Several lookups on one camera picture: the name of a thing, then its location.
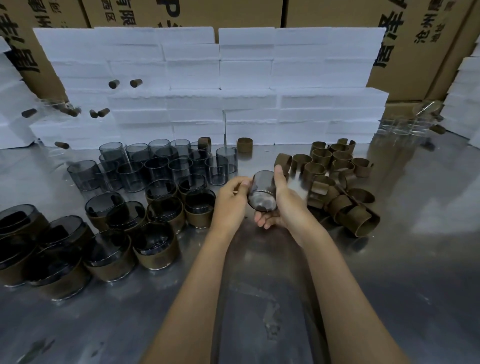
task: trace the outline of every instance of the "person's right hand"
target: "person's right hand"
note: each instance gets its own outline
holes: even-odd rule
[[[256,211],[255,222],[264,229],[268,229],[272,225],[281,225],[287,228],[292,235],[296,235],[299,229],[314,217],[307,209],[305,201],[295,191],[288,188],[280,165],[275,166],[274,179],[278,208],[272,212]]]

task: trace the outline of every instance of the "person's left hand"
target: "person's left hand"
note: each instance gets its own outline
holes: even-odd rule
[[[233,237],[245,218],[247,193],[251,183],[250,177],[238,176],[220,188],[215,201],[210,230],[222,231]],[[238,192],[235,195],[233,192],[237,187]]]

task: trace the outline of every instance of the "forearm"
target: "forearm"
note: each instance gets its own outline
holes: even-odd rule
[[[317,222],[299,229],[334,364],[408,363],[328,232]]]
[[[210,230],[141,363],[209,363],[223,264],[232,237]]]

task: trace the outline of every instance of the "skin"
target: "skin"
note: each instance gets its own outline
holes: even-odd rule
[[[244,219],[248,177],[236,177],[219,192],[212,225],[182,288],[141,363],[210,363],[216,305],[223,264]],[[382,324],[328,232],[287,187],[275,166],[276,202],[271,213],[255,213],[264,229],[287,228],[303,248],[322,311],[334,364],[409,363]]]

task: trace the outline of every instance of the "metal table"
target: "metal table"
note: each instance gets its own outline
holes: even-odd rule
[[[323,225],[379,317],[418,363],[480,361],[480,151],[454,134],[432,136],[435,151],[378,135],[355,148],[375,163],[359,181],[382,216],[368,238],[355,239],[329,219]],[[309,145],[256,146],[239,172],[271,169],[279,152]],[[97,151],[75,158],[96,159]],[[64,168],[52,168],[38,146],[0,151],[0,209],[31,203],[49,220],[79,215],[82,195]],[[306,195],[298,175],[292,188]],[[124,194],[146,204],[143,193]],[[225,263],[214,360],[221,363],[321,363],[322,327],[301,249],[283,229],[264,231],[248,208]],[[92,280],[60,303],[35,289],[2,288],[0,362],[136,363],[178,292],[206,231],[180,234],[181,257],[156,273],[137,267],[112,284]]]

